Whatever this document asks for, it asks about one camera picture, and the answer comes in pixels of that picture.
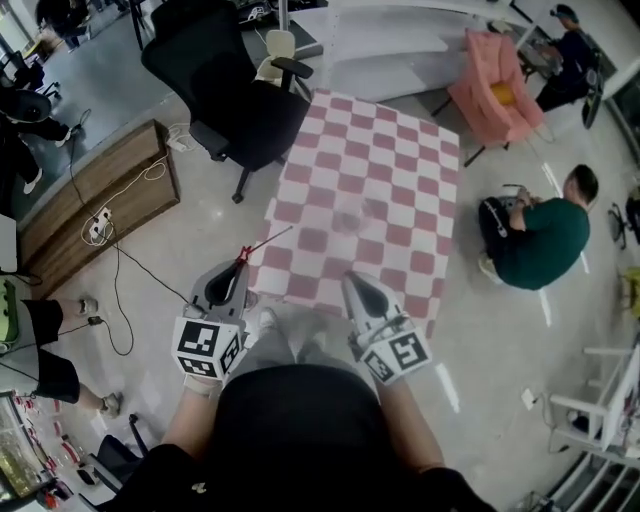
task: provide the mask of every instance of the table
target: table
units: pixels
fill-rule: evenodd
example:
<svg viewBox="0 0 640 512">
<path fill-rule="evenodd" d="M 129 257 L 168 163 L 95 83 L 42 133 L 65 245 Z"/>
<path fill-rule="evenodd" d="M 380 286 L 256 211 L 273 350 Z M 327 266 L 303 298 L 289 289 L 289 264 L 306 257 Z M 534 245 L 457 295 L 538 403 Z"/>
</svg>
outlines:
<svg viewBox="0 0 640 512">
<path fill-rule="evenodd" d="M 493 22 L 488 23 L 487 27 L 491 32 L 506 34 L 515 44 L 520 41 L 520 38 L 526 32 L 526 29 L 512 25 L 509 25 L 508 31 L 502 32 L 496 28 Z M 537 40 L 551 43 L 551 39 L 539 28 L 534 32 L 533 37 Z M 529 80 L 530 76 L 536 73 L 540 73 L 545 80 L 548 80 L 554 74 L 553 62 L 536 49 L 535 45 L 531 43 L 531 39 L 522 45 L 521 48 L 518 48 L 518 58 L 521 62 L 525 82 Z"/>
<path fill-rule="evenodd" d="M 340 279 L 367 272 L 431 336 L 451 252 L 458 155 L 453 132 L 316 90 L 260 240 L 294 229 L 252 256 L 249 287 L 345 316 Z"/>
</svg>

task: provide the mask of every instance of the gray floor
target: gray floor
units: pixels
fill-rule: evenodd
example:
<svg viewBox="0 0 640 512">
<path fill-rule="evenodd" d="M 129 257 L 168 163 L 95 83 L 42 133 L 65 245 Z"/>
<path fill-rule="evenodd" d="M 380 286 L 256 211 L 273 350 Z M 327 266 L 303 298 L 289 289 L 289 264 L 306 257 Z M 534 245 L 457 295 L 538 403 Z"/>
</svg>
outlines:
<svg viewBox="0 0 640 512">
<path fill-rule="evenodd" d="M 74 171 L 77 170 L 75 163 L 101 141 L 171 93 L 140 64 L 140 51 L 129 16 L 117 19 L 116 7 L 112 5 L 102 13 L 93 12 L 90 23 L 93 29 L 90 41 L 71 54 L 67 53 L 66 46 L 59 47 L 45 64 L 45 83 L 59 82 L 61 86 L 62 100 L 53 100 L 53 116 L 57 120 L 73 126 L 86 109 L 91 109 L 75 144 Z M 258 25 L 262 37 L 271 28 L 273 22 Z M 292 31 L 300 46 L 313 41 L 295 24 Z M 249 55 L 258 65 L 266 56 L 264 43 L 250 26 L 243 28 L 243 38 Z M 53 142 L 36 136 L 25 136 L 25 141 L 44 176 L 29 196 L 22 193 L 22 180 L 16 180 L 13 208 L 18 222 L 28 220 L 69 179 L 69 144 L 59 149 Z"/>
<path fill-rule="evenodd" d="M 390 104 L 428 118 L 428 111 L 441 99 L 442 93 L 435 92 Z M 447 463 L 463 472 L 481 496 L 501 511 L 509 510 L 531 490 L 548 491 L 579 453 L 575 448 L 562 454 L 548 452 L 564 442 L 550 438 L 546 423 L 562 422 L 564 413 L 543 408 L 543 400 L 527 411 L 520 401 L 524 388 L 535 395 L 580 396 L 591 372 L 581 348 L 628 346 L 635 332 L 633 319 L 618 307 L 616 272 L 637 261 L 638 248 L 632 244 L 629 250 L 619 251 L 611 241 L 606 213 L 612 201 L 624 203 L 635 166 L 606 110 L 590 132 L 575 126 L 563 132 L 562 125 L 572 112 L 549 116 L 554 142 L 534 136 L 529 143 L 512 145 L 508 152 L 487 151 L 460 171 L 454 250 L 431 340 L 437 361 L 448 368 L 457 389 L 460 413 L 452 410 L 433 368 L 410 378 Z M 170 125 L 185 122 L 188 113 L 173 97 L 136 122 L 148 117 Z M 455 107 L 443 112 L 438 123 L 463 135 L 465 153 L 475 151 L 477 146 Z M 201 274 L 256 240 L 280 168 L 271 165 L 253 175 L 244 203 L 236 206 L 230 197 L 240 173 L 237 165 L 212 162 L 200 147 L 173 158 L 181 203 L 127 237 L 123 247 L 169 285 L 188 294 Z M 585 250 L 589 272 L 578 262 L 546 289 L 547 317 L 539 294 L 495 286 L 478 271 L 482 243 L 474 212 L 481 198 L 505 182 L 526 184 L 536 195 L 550 197 L 553 189 L 542 165 L 551 168 L 561 182 L 578 163 L 596 169 L 602 185 L 590 213 L 592 234 Z M 136 336 L 131 355 L 115 355 L 106 330 L 100 327 L 70 334 L 52 349 L 71 359 L 81 380 L 96 392 L 123 392 L 125 413 L 140 413 L 159 437 L 181 393 L 182 378 L 171 359 L 167 334 L 181 304 L 134 264 L 121 263 L 120 298 Z M 114 343 L 125 350 L 131 339 L 115 302 L 115 265 L 116 253 L 107 251 L 56 295 L 97 297 Z M 276 309 L 289 317 L 296 315 L 291 311 L 295 308 L 286 305 L 276 304 Z M 329 351 L 352 361 L 344 343 L 348 324 L 336 319 L 330 329 Z M 105 423 L 77 409 L 65 413 L 69 430 L 88 450 L 95 450 L 107 432 L 122 435 L 126 414 L 123 420 Z"/>
</svg>

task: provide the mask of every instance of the sneaker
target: sneaker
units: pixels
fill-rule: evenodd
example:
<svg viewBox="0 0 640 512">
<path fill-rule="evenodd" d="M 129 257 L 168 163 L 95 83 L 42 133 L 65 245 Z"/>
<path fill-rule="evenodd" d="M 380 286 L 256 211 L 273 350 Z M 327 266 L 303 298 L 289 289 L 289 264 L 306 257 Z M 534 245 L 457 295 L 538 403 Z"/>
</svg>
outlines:
<svg viewBox="0 0 640 512">
<path fill-rule="evenodd" d="M 31 194 L 31 192 L 33 192 L 33 189 L 36 188 L 36 185 L 38 184 L 38 182 L 42 179 L 42 169 L 38 169 L 38 174 L 36 176 L 36 178 L 29 182 L 29 183 L 25 183 L 24 184 L 24 189 L 22 190 L 26 195 Z"/>
<path fill-rule="evenodd" d="M 102 403 L 104 404 L 104 407 L 100 410 L 100 414 L 111 419 L 118 417 L 120 414 L 120 405 L 122 403 L 121 397 L 111 393 L 102 399 Z"/>
<path fill-rule="evenodd" d="M 493 260 L 489 258 L 486 253 L 483 253 L 480 255 L 480 258 L 478 258 L 478 266 L 482 273 L 495 284 L 504 284 L 504 281 L 500 279 L 498 272 L 496 272 L 496 266 L 494 265 Z"/>
<path fill-rule="evenodd" d="M 64 138 L 56 141 L 56 147 L 61 148 L 69 139 L 71 139 L 71 128 L 67 129 L 67 133 L 64 134 Z"/>
<path fill-rule="evenodd" d="M 278 317 L 274 313 L 271 308 L 264 308 L 260 312 L 260 321 L 259 321 L 259 330 L 260 335 L 262 337 L 267 333 L 267 331 L 275 329 L 276 331 L 280 331 L 280 323 L 278 322 Z"/>
<path fill-rule="evenodd" d="M 98 312 L 98 301 L 91 297 L 80 299 L 80 316 L 95 316 Z"/>
</svg>

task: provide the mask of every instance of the cushion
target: cushion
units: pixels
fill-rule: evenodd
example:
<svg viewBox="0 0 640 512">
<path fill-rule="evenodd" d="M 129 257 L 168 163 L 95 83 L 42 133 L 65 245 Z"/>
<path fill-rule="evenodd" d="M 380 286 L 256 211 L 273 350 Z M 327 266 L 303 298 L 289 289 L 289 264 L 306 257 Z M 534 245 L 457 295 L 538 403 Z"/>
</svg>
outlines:
<svg viewBox="0 0 640 512">
<path fill-rule="evenodd" d="M 498 103 L 503 106 L 513 105 L 516 102 L 516 97 L 513 94 L 513 90 L 504 82 L 498 82 L 491 86 L 491 92 L 498 100 Z"/>
</svg>

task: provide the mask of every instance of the black t-shirt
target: black t-shirt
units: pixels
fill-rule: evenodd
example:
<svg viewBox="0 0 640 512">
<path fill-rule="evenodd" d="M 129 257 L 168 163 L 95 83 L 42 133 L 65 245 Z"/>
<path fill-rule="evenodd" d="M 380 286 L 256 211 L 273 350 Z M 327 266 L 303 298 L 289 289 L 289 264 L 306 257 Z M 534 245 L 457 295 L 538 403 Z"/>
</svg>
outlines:
<svg viewBox="0 0 640 512">
<path fill-rule="evenodd" d="M 586 87 L 587 70 L 593 66 L 593 50 L 587 43 L 585 35 L 580 30 L 570 30 L 555 47 L 562 55 L 562 73 L 558 76 L 567 88 Z"/>
<path fill-rule="evenodd" d="M 495 512 L 455 471 L 418 475 L 403 467 L 377 398 L 364 381 L 311 365 L 259 370 L 232 381 L 220 396 L 204 462 L 176 446 L 159 446 L 108 510 L 187 512 L 249 503 L 309 508 L 344 502 Z"/>
</svg>

